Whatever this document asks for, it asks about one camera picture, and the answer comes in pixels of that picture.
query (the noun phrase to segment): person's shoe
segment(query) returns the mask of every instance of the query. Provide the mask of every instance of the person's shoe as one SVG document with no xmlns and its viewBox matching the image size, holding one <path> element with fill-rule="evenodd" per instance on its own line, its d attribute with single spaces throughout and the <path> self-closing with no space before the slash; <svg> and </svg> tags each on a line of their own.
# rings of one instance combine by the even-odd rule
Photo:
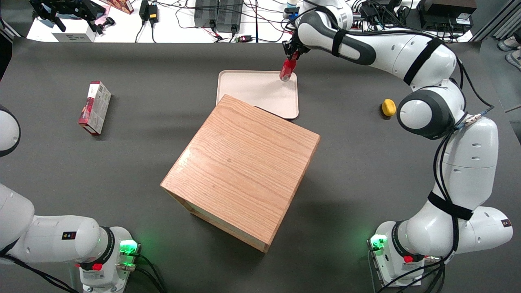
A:
<svg viewBox="0 0 521 293">
<path fill-rule="evenodd" d="M 521 46 L 521 44 L 519 44 L 516 41 L 516 38 L 514 36 L 511 36 L 510 38 L 508 38 L 506 40 L 498 42 L 498 48 L 501 51 L 505 51 L 505 52 L 515 50 L 519 46 Z"/>
<path fill-rule="evenodd" d="M 521 71 L 521 50 L 516 50 L 505 55 L 506 61 Z"/>
</svg>

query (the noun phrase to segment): black table surface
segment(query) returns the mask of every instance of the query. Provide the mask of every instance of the black table surface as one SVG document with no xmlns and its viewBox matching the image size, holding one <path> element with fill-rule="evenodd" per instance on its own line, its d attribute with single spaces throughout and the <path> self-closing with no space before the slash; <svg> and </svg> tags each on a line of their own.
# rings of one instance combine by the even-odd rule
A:
<svg viewBox="0 0 521 293">
<path fill-rule="evenodd" d="M 497 106 L 489 117 L 499 129 L 499 160 L 485 205 L 504 212 L 516 229 L 521 146 L 479 44 L 451 48 L 478 92 Z M 219 72 L 280 70 L 284 58 L 280 44 L 17 39 L 0 103 L 20 121 L 21 141 L 0 160 L 0 180 L 30 199 L 37 215 L 81 215 L 125 227 L 170 292 L 372 292 L 366 239 L 382 222 L 409 218 L 423 206 L 435 184 L 439 143 L 403 130 L 396 117 L 382 119 L 383 99 L 398 103 L 411 92 L 390 74 L 320 51 L 300 58 L 295 123 L 320 134 L 321 142 L 266 255 L 192 216 L 159 187 L 215 106 Z M 99 137 L 77 125 L 93 80 L 114 95 Z M 485 108 L 467 82 L 464 92 L 471 113 Z M 518 291 L 520 241 L 514 233 L 501 247 L 457 255 L 443 292 Z M 70 282 L 70 265 L 35 267 Z M 2 293 L 60 292 L 20 267 L 3 265 L 0 272 Z M 127 287 L 154 290 L 138 273 Z"/>
</svg>

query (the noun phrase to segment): red and white box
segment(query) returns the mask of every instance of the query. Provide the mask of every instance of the red and white box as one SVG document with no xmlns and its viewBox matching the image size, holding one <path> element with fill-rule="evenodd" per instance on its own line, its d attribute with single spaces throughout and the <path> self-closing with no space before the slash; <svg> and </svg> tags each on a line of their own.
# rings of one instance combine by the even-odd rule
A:
<svg viewBox="0 0 521 293">
<path fill-rule="evenodd" d="M 78 124 L 88 133 L 94 136 L 101 134 L 111 96 L 101 81 L 91 82 L 87 95 L 87 103 L 85 107 L 83 107 L 80 118 L 78 119 Z"/>
<path fill-rule="evenodd" d="M 130 0 L 101 0 L 102 2 L 123 11 L 124 13 L 131 14 L 134 12 L 134 8 L 132 8 L 132 3 Z"/>
</svg>

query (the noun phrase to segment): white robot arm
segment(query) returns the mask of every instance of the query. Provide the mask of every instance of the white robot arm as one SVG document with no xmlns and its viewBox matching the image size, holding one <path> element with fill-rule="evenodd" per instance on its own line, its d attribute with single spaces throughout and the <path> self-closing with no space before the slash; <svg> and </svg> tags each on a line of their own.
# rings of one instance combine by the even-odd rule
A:
<svg viewBox="0 0 521 293">
<path fill-rule="evenodd" d="M 18 145 L 20 127 L 0 105 L 0 157 Z M 0 184 L 0 263 L 73 262 L 88 292 L 122 292 L 138 245 L 121 227 L 82 216 L 36 216 L 28 199 Z"/>
<path fill-rule="evenodd" d="M 513 234 L 508 218 L 497 209 L 481 206 L 492 192 L 498 130 L 492 120 L 482 117 L 486 111 L 478 115 L 464 112 L 463 94 L 449 80 L 457 63 L 455 54 L 441 41 L 403 28 L 349 33 L 353 13 L 344 1 L 304 0 L 300 12 L 292 39 L 283 42 L 293 64 L 284 63 L 282 80 L 291 74 L 302 54 L 310 49 L 326 51 L 403 79 L 413 91 L 398 106 L 398 121 L 404 129 L 429 139 L 450 134 L 446 149 L 437 155 L 436 172 L 441 178 L 442 159 L 441 175 L 453 205 L 446 202 L 436 184 L 424 207 L 412 218 L 385 222 L 377 228 L 369 245 L 382 284 L 406 286 L 420 279 L 423 270 L 419 268 L 426 256 L 444 258 L 448 263 L 456 253 L 508 242 Z M 457 251 L 453 251 L 454 215 L 459 228 Z"/>
</svg>

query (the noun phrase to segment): person's leg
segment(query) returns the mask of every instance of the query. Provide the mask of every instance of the person's leg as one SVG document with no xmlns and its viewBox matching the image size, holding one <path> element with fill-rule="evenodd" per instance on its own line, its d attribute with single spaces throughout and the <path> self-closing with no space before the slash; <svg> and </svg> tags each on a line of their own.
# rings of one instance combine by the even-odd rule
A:
<svg viewBox="0 0 521 293">
<path fill-rule="evenodd" d="M 515 50 L 519 46 L 521 46 L 521 28 L 516 30 L 510 38 L 498 42 L 498 48 L 502 51 Z"/>
</svg>

